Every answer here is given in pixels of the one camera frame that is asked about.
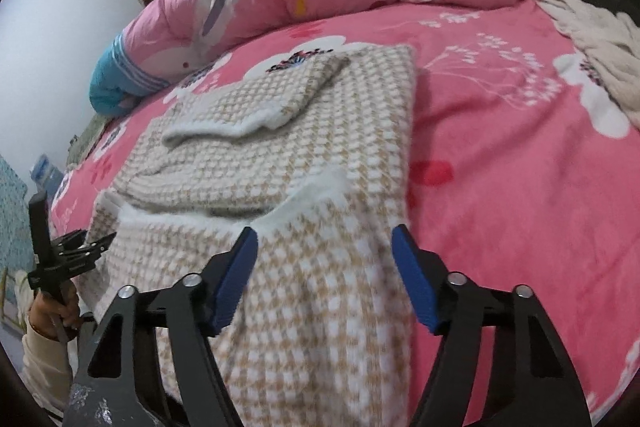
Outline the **cream sleeved left forearm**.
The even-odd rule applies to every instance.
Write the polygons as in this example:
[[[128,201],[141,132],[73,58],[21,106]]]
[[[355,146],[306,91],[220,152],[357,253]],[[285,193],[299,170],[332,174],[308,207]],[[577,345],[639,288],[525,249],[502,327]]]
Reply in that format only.
[[[27,325],[22,338],[24,350],[21,379],[36,402],[45,409],[61,414],[66,408],[73,372],[67,348],[58,340],[38,334]]]

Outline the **person's left hand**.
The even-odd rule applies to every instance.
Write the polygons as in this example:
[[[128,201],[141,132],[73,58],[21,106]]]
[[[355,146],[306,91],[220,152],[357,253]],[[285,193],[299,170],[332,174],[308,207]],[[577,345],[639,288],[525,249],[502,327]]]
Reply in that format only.
[[[59,332],[77,331],[81,325],[79,297],[73,282],[62,287],[64,303],[44,291],[38,291],[28,311],[28,321],[39,335],[58,340]]]

